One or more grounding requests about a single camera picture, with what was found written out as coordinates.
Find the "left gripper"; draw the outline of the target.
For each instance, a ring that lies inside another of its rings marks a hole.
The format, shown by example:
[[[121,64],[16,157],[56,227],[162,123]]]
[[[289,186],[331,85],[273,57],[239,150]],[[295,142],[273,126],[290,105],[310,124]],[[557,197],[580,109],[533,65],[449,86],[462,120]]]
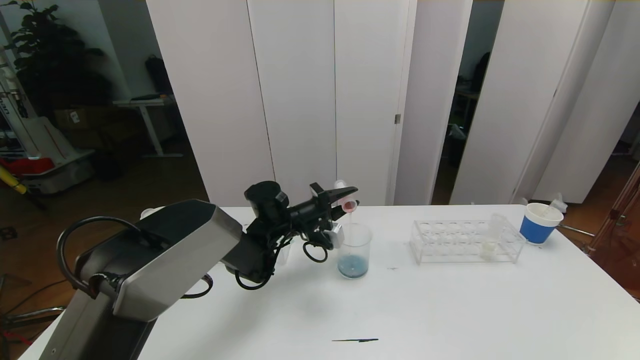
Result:
[[[293,223],[328,223],[338,221],[347,214],[352,214],[360,202],[358,200],[346,200],[334,207],[331,204],[339,203],[342,199],[349,198],[358,188],[355,186],[339,187],[325,190],[317,182],[311,183],[311,198],[293,205],[289,208],[290,219]]]

